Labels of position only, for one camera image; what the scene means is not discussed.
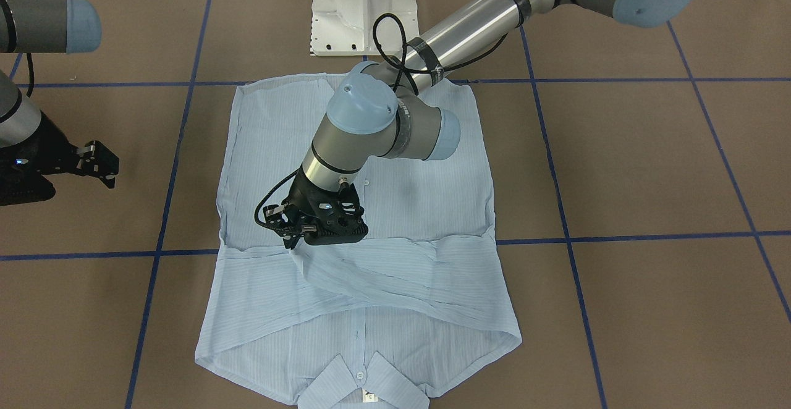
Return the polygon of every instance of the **shirt tag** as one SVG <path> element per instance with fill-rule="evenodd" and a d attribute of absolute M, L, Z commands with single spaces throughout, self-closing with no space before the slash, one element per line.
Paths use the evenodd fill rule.
<path fill-rule="evenodd" d="M 377 397 L 376 395 L 374 395 L 371 392 L 366 391 L 365 389 L 362 389 L 362 402 L 363 403 L 376 403 L 378 401 L 379 401 L 379 397 Z"/>

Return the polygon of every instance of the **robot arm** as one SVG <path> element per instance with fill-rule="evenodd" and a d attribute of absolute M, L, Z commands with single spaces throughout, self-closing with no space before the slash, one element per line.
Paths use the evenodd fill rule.
<path fill-rule="evenodd" d="M 90 52 L 101 42 L 99 17 L 85 0 L 0 0 L 0 10 L 2 52 Z M 118 167 L 101 142 L 71 145 L 0 72 L 0 206 L 52 198 L 54 187 L 43 175 L 88 175 L 113 188 Z"/>
<path fill-rule="evenodd" d="M 403 62 L 383 55 L 387 64 L 362 62 L 352 69 L 328 103 L 302 166 L 291 175 L 288 196 L 279 206 L 264 206 L 274 190 L 269 192 L 255 210 L 255 221 L 283 237 L 286 248 L 294 248 L 302 237 L 309 245 L 358 242 L 368 227 L 353 181 L 370 156 L 438 161 L 455 151 L 458 119 L 417 97 L 452 69 L 477 60 L 470 59 L 532 15 L 559 4 L 578 4 L 620 23 L 654 27 L 690 1 L 472 1 L 410 40 Z M 374 23 L 375 37 L 376 24 L 384 17 L 388 14 Z"/>

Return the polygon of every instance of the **striped shirt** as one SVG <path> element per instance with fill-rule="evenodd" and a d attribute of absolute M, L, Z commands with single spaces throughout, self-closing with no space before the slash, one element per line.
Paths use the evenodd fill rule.
<path fill-rule="evenodd" d="M 195 361 L 299 409 L 426 408 L 522 342 L 497 257 L 475 97 L 447 80 L 421 95 L 460 120 L 447 161 L 368 160 L 355 181 L 367 238 L 287 251 L 252 210 L 299 166 L 343 77 L 237 89 Z"/>

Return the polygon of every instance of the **shirt collar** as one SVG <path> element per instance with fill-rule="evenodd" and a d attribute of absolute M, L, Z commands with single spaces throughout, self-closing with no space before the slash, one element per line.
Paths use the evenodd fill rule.
<path fill-rule="evenodd" d="M 374 352 L 366 368 L 365 390 L 399 409 L 428 409 L 429 398 L 412 381 Z M 344 358 L 337 355 L 299 395 L 298 409 L 331 409 L 361 387 L 354 380 Z"/>

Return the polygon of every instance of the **black cable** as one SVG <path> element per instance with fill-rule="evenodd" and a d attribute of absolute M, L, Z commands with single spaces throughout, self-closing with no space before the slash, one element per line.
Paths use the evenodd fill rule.
<path fill-rule="evenodd" d="M 379 36 L 378 36 L 379 23 L 381 23 L 381 21 L 386 19 L 386 18 L 392 18 L 393 20 L 395 20 L 395 23 L 398 24 L 399 32 L 401 32 L 401 48 L 402 48 L 401 62 L 393 60 L 390 57 L 387 57 L 387 55 L 384 53 L 384 50 L 382 49 L 382 44 L 379 43 Z M 505 34 L 502 37 L 500 37 L 500 40 L 498 40 L 497 43 L 495 43 L 494 46 L 492 46 L 492 48 L 489 49 L 489 51 L 486 51 L 483 54 L 478 55 L 478 57 L 472 58 L 472 60 L 467 60 L 464 63 L 459 63 L 458 65 L 453 65 L 453 66 L 449 66 L 447 68 L 444 68 L 444 71 L 445 72 L 455 71 L 456 69 L 461 69 L 461 68 L 464 68 L 464 66 L 471 65 L 472 63 L 478 62 L 478 60 L 480 60 L 480 59 L 488 56 L 492 52 L 496 51 L 496 49 L 500 47 L 502 42 L 505 41 L 505 38 L 507 36 L 508 36 L 508 34 Z M 373 43 L 376 45 L 376 50 L 379 51 L 379 56 L 381 56 L 382 59 L 384 59 L 385 62 L 388 63 L 388 65 L 392 66 L 393 68 L 398 69 L 398 75 L 395 77 L 395 85 L 393 85 L 393 91 L 398 89 L 399 82 L 401 82 L 401 76 L 404 73 L 407 73 L 407 74 L 432 74 L 432 70 L 430 70 L 430 69 L 413 69 L 413 68 L 407 68 L 407 66 L 405 65 L 404 60 L 407 59 L 407 32 L 404 30 L 404 24 L 401 23 L 401 20 L 399 20 L 399 18 L 396 17 L 395 15 L 393 15 L 392 13 L 390 13 L 390 12 L 384 13 L 384 14 L 380 15 L 379 18 L 376 19 L 376 21 L 373 22 Z"/>
<path fill-rule="evenodd" d="M 31 96 L 33 93 L 33 87 L 36 86 L 36 76 L 33 74 L 33 56 L 31 54 L 28 55 L 28 93 L 26 96 Z"/>
<path fill-rule="evenodd" d="M 264 196 L 263 199 L 258 203 L 258 206 L 255 207 L 255 215 L 254 215 L 255 223 L 259 224 L 259 226 L 262 226 L 265 229 L 271 229 L 271 230 L 275 229 L 274 226 L 270 226 L 268 223 L 265 223 L 265 222 L 261 221 L 261 219 L 259 218 L 259 215 L 261 214 L 261 209 L 263 208 L 264 204 L 266 204 L 266 201 L 268 201 L 269 198 L 271 198 L 271 196 L 274 194 L 274 192 L 276 192 L 277 189 L 282 187 L 283 184 L 288 182 L 289 179 L 291 179 L 292 177 L 297 175 L 297 173 L 299 173 L 299 170 L 300 169 L 294 170 L 293 173 L 291 173 L 291 174 L 287 175 L 286 177 L 284 177 L 283 180 L 281 180 L 279 183 L 277 183 L 277 185 L 272 187 L 272 189 L 269 190 L 268 193 L 266 193 L 266 196 Z"/>

